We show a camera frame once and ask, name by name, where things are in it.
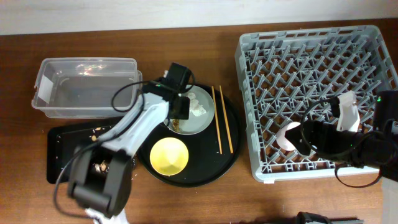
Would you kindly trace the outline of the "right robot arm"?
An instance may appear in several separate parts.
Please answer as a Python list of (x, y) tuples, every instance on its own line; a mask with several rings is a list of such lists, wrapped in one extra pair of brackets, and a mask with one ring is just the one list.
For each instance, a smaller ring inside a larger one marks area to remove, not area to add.
[(375, 183), (382, 182), (384, 194), (382, 222), (397, 223), (397, 91), (377, 94), (373, 130), (358, 131), (360, 117), (353, 91), (319, 100), (312, 108), (328, 103), (336, 126), (315, 121), (306, 110), (299, 122), (291, 122), (277, 132), (278, 145), (286, 150), (298, 150), (304, 156), (314, 152), (317, 157), (337, 162), (342, 167), (373, 167), (379, 174)]

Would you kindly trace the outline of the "pink cup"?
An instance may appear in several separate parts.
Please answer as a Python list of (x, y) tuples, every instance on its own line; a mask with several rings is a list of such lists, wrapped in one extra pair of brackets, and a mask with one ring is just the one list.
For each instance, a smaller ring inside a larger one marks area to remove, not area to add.
[(296, 150), (296, 147), (286, 138), (285, 134), (288, 130), (296, 128), (299, 126), (299, 122), (291, 122), (289, 124), (286, 124), (283, 128), (279, 129), (277, 134), (276, 134), (276, 141), (277, 144), (280, 146), (281, 149), (285, 151), (294, 151)]

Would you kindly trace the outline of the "wooden chopstick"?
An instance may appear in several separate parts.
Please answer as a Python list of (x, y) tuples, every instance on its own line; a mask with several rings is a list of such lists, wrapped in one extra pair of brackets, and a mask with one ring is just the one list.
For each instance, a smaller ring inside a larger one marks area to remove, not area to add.
[(229, 151), (231, 154), (233, 154), (234, 151), (233, 151), (233, 145), (232, 145), (232, 140), (231, 140), (231, 134), (230, 134), (230, 130), (229, 130), (228, 115), (226, 112), (226, 106), (225, 106), (225, 102), (224, 102), (223, 91), (222, 91), (221, 85), (219, 85), (219, 89), (220, 89), (221, 104), (222, 104), (224, 122), (225, 122), (225, 126), (226, 126), (226, 133), (227, 133), (228, 144), (229, 144)]
[(215, 88), (214, 88), (214, 86), (211, 86), (211, 92), (212, 92), (213, 105), (214, 105), (214, 109), (215, 109), (215, 124), (216, 124), (216, 133), (217, 133), (218, 145), (219, 145), (219, 153), (220, 153), (220, 154), (223, 154), (223, 150), (222, 150), (222, 146), (221, 146), (220, 127), (219, 127), (219, 122), (218, 122), (218, 113), (217, 113), (216, 97), (215, 97)]

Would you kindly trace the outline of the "white tissue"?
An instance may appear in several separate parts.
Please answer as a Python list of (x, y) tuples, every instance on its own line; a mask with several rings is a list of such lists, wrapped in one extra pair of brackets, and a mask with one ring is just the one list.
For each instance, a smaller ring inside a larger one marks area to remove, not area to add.
[(189, 111), (196, 117), (204, 115), (206, 110), (202, 105), (199, 104), (199, 101), (196, 99), (196, 94), (190, 92), (187, 97), (190, 99), (190, 107)]

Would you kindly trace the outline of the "food scraps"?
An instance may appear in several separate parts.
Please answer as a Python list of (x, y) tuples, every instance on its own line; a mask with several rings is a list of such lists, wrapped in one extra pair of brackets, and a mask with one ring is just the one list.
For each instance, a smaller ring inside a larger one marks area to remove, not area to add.
[[(90, 139), (95, 142), (97, 138), (101, 135), (101, 132), (104, 130), (105, 128), (100, 127), (93, 129), (93, 134), (90, 136)], [(109, 164), (101, 155), (95, 154), (94, 158), (91, 161), (91, 171), (95, 174), (105, 175), (109, 171)]]

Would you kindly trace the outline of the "yellow bowl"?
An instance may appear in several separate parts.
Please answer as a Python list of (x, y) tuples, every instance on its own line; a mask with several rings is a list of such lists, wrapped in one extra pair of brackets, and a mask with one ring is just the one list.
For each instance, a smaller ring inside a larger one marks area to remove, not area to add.
[(189, 152), (185, 143), (177, 138), (163, 138), (150, 150), (150, 164), (161, 175), (176, 175), (188, 164)]

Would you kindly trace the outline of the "grey plate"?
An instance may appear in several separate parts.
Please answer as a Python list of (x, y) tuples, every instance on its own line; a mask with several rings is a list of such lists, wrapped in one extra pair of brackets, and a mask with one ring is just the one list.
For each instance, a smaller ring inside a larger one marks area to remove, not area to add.
[[(196, 99), (199, 101), (199, 104), (204, 107), (206, 113), (196, 117), (190, 112), (188, 119), (180, 119), (180, 132), (177, 134), (192, 135), (200, 133), (210, 125), (215, 116), (212, 96), (204, 88), (193, 86), (188, 92), (184, 93), (183, 96), (187, 96), (190, 92), (196, 94)], [(173, 119), (165, 119), (164, 124), (171, 131), (175, 132), (172, 128), (172, 120)]]

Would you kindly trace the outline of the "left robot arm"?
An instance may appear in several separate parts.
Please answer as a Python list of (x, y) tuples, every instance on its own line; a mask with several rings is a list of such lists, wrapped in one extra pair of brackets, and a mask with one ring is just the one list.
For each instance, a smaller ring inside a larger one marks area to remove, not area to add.
[(68, 196), (94, 223), (126, 223), (124, 207), (131, 193), (133, 157), (149, 134), (169, 118), (188, 119), (184, 94), (195, 83), (192, 71), (172, 63), (167, 74), (141, 81), (133, 105), (109, 131), (87, 146), (78, 146), (68, 165)]

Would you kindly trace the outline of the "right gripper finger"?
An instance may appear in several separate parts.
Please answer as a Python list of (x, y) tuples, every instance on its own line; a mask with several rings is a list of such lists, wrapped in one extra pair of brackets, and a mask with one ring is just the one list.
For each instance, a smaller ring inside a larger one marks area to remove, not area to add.
[(311, 153), (311, 148), (305, 144), (301, 138), (298, 139), (288, 139), (285, 140), (285, 147), (286, 151), (294, 151), (297, 150), (301, 155), (309, 156)]
[(301, 129), (300, 129), (301, 124), (288, 124), (286, 131), (285, 131), (285, 137), (287, 139), (301, 139)]

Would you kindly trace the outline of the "brown gold snack wrapper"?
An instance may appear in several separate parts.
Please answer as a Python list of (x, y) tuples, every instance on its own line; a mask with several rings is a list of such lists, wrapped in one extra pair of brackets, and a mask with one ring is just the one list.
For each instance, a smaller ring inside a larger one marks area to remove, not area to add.
[(179, 119), (172, 120), (172, 128), (176, 133), (180, 132), (180, 120)]

